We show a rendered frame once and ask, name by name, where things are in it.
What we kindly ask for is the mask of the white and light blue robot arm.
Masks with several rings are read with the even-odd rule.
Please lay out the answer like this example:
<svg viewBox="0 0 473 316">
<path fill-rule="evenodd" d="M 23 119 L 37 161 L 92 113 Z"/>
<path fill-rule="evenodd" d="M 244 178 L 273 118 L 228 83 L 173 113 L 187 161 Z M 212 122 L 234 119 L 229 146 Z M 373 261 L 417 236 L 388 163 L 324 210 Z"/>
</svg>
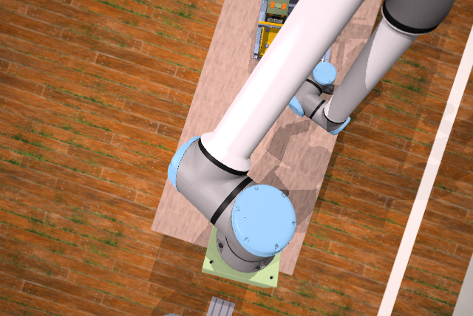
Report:
<svg viewBox="0 0 473 316">
<path fill-rule="evenodd" d="M 250 156 L 287 105 L 337 135 L 350 114 L 419 35 L 438 27 L 455 0 L 384 0 L 382 19 L 334 92 L 336 68 L 319 61 L 365 0 L 299 0 L 213 132 L 173 156 L 168 178 L 217 228 L 223 261 L 256 272 L 296 229 L 289 198 L 258 185 Z M 384 20 L 385 19 L 385 20 Z M 319 97 L 333 95 L 329 102 Z"/>
</svg>

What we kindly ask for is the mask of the yellow open bin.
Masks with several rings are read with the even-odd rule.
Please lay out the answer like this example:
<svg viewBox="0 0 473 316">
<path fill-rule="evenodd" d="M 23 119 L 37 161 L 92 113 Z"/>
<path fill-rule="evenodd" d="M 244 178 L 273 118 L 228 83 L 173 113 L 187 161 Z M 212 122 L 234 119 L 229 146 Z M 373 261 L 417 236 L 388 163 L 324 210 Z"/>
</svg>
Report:
<svg viewBox="0 0 473 316">
<path fill-rule="evenodd" d="M 260 44 L 260 49 L 259 49 L 259 57 L 262 57 L 268 49 L 268 48 L 265 48 L 264 45 L 268 43 L 270 46 L 270 44 L 276 37 L 277 33 L 280 31 L 280 29 L 270 27 L 270 31 L 266 32 L 265 28 L 266 27 L 262 28 L 262 38 L 261 38 L 261 44 Z"/>
</svg>

